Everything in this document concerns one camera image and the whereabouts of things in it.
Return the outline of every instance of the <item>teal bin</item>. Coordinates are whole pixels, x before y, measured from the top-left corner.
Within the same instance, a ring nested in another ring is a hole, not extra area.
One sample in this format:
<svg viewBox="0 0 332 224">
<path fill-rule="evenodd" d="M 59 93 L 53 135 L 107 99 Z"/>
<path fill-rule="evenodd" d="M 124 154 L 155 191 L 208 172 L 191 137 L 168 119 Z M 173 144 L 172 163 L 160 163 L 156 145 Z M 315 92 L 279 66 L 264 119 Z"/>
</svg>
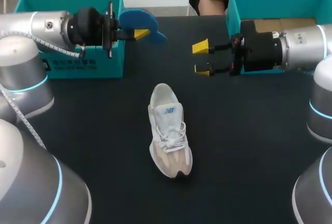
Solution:
<svg viewBox="0 0 332 224">
<path fill-rule="evenodd" d="M 123 0 L 19 0 L 15 12 L 67 10 L 73 15 L 79 9 L 94 7 L 105 14 L 109 1 L 113 3 L 118 19 L 123 11 Z M 76 48 L 75 52 L 80 53 L 81 49 Z M 47 63 L 48 78 L 120 78 L 124 52 L 125 41 L 117 41 L 113 45 L 112 59 L 107 58 L 101 46 L 86 47 L 83 59 L 74 59 L 55 51 L 41 53 L 41 57 Z"/>
<path fill-rule="evenodd" d="M 243 19 L 314 18 L 332 23 L 332 0 L 229 0 L 226 23 L 229 36 L 239 33 Z M 270 70 L 251 73 L 280 73 Z"/>
</svg>

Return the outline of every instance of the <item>white sneaker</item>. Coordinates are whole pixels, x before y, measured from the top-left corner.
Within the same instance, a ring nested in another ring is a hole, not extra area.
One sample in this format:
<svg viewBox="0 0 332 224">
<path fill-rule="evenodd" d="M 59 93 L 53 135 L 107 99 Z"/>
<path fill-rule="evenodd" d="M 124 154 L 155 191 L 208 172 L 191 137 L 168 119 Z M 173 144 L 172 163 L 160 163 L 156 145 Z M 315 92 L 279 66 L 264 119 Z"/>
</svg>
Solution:
<svg viewBox="0 0 332 224">
<path fill-rule="evenodd" d="M 167 84 L 156 85 L 148 106 L 153 140 L 150 153 L 158 169 L 171 178 L 187 176 L 192 154 L 183 122 L 183 107 Z"/>
</svg>

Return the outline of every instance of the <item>new balance logo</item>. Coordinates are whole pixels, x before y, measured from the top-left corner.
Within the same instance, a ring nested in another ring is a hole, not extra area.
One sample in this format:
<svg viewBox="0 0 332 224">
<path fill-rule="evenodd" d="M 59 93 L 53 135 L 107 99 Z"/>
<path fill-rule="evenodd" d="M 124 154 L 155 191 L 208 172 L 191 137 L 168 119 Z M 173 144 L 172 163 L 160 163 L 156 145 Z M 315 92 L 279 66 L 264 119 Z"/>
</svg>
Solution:
<svg viewBox="0 0 332 224">
<path fill-rule="evenodd" d="M 165 114 L 171 114 L 172 112 L 174 112 L 174 107 L 166 108 L 166 110 L 165 110 Z"/>
</svg>

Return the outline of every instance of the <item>black table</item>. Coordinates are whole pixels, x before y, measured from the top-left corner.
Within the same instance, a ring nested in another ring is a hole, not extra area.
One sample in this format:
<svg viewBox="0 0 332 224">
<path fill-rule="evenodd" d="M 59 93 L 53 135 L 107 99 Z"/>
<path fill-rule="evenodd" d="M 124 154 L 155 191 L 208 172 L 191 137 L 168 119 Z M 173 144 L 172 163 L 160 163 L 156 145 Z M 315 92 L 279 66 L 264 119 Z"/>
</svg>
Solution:
<svg viewBox="0 0 332 224">
<path fill-rule="evenodd" d="M 224 18 L 159 21 L 166 46 L 127 44 L 120 80 L 52 81 L 54 107 L 31 121 L 87 183 L 91 223 L 295 224 L 293 185 L 327 149 L 306 127 L 312 77 L 195 75 L 207 56 L 193 57 L 191 45 L 227 42 Z M 184 106 L 193 169 L 183 182 L 163 176 L 149 153 L 147 106 L 161 82 Z"/>
</svg>

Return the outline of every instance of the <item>person's leg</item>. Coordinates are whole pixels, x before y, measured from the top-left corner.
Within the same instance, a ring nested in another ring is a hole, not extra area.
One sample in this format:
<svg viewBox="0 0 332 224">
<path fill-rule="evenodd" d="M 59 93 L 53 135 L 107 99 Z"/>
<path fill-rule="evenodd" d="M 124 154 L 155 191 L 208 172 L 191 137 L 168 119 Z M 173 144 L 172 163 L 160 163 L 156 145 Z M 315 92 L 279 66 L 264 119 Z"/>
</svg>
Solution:
<svg viewBox="0 0 332 224">
<path fill-rule="evenodd" d="M 225 4 L 218 0 L 199 0 L 198 10 L 200 15 L 224 15 Z"/>
<path fill-rule="evenodd" d="M 198 15 L 224 15 L 225 3 L 217 0 L 189 0 Z"/>
</svg>

